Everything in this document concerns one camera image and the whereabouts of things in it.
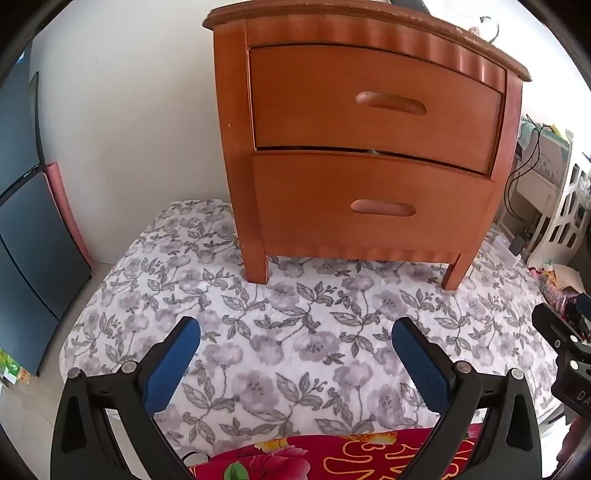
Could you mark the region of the wooden drawer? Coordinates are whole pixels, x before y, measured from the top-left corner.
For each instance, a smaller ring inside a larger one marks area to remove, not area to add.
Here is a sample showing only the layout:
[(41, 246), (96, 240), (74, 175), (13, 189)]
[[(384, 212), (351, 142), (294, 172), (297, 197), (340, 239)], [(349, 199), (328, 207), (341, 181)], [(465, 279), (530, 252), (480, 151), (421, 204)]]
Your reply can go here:
[(252, 162), (267, 245), (459, 254), (487, 229), (494, 184), (480, 175), (353, 154), (262, 153)]
[(256, 146), (377, 151), (480, 174), (496, 149), (501, 94), (432, 63), (329, 45), (250, 52)]

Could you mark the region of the green paper box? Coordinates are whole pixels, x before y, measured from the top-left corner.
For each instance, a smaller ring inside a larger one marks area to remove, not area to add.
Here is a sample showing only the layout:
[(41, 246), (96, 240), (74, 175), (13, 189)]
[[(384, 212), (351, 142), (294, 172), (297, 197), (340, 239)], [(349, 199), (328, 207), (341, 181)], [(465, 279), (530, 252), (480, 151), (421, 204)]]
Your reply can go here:
[(31, 374), (4, 350), (0, 350), (0, 371), (1, 379), (12, 385), (28, 385), (31, 379)]

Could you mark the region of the red floral blanket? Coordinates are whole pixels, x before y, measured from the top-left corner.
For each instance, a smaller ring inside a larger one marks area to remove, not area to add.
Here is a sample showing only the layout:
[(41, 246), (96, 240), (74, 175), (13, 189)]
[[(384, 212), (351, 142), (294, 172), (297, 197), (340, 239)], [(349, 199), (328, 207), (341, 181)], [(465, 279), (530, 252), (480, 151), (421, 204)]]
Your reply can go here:
[(398, 479), (430, 428), (291, 436), (219, 453), (188, 468), (196, 479)]

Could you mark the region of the dark blue cabinet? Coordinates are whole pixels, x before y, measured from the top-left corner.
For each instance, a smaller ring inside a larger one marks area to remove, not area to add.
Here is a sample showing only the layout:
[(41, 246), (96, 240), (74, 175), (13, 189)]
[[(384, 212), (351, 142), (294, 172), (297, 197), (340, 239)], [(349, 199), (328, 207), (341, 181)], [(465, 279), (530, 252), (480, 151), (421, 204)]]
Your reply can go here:
[(36, 375), (91, 267), (51, 191), (30, 63), (25, 46), (1, 85), (1, 348)]

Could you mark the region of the grey floral bed sheet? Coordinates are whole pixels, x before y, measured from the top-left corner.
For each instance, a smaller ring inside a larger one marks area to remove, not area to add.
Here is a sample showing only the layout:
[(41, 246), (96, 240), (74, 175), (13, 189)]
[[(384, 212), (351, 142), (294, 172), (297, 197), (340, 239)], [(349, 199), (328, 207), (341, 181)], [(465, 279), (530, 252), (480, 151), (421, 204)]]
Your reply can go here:
[(140, 360), (183, 317), (201, 342), (156, 421), (174, 449), (214, 454), (290, 434), (429, 427), (430, 412), (391, 345), (410, 318), (453, 360), (481, 373), (522, 370), (536, 415), (552, 396), (552, 349), (531, 313), (542, 300), (522, 263), (487, 234), (453, 292), (444, 267), (276, 257), (264, 285), (245, 280), (231, 207), (175, 202), (106, 275), (63, 344), (62, 372), (106, 374)]

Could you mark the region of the pink foam board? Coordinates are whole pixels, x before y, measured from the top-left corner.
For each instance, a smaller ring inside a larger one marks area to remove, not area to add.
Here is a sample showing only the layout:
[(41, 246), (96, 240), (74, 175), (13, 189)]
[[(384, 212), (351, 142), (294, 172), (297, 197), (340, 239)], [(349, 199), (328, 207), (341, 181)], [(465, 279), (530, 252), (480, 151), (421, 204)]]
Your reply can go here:
[(48, 179), (48, 184), (51, 189), (53, 200), (59, 210), (62, 220), (64, 221), (66, 227), (68, 228), (74, 243), (80, 250), (81, 254), (87, 261), (90, 266), (93, 266), (93, 259), (90, 255), (90, 252), (84, 242), (84, 239), (81, 235), (81, 232), (77, 226), (76, 220), (74, 218), (66, 189), (63, 183), (63, 178), (61, 175), (61, 171), (59, 168), (59, 164), (57, 162), (52, 162), (46, 165), (46, 176)]

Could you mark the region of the orange wooden nightstand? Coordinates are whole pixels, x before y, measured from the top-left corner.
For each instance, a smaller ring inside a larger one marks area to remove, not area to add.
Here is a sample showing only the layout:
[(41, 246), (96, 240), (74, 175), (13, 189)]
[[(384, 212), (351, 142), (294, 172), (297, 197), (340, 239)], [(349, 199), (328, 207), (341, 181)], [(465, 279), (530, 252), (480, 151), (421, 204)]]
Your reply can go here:
[[(466, 275), (493, 221), (508, 179), (518, 136), (525, 66), (455, 25), (431, 15), (378, 1), (245, 1), (211, 10), (204, 27), (213, 35), (214, 73), (221, 143), (245, 275), (263, 284), (273, 255), (334, 259), (444, 263), (442, 285), (456, 289)], [(256, 146), (252, 111), (250, 52), (256, 48), (329, 45), (408, 56), (464, 75), (502, 96), (496, 149), (491, 169), (467, 169), (373, 150)], [(262, 153), (370, 155), (425, 162), (480, 175), (494, 184), (485, 212), (486, 231), (459, 254), (386, 248), (267, 245), (256, 201), (252, 159)]]

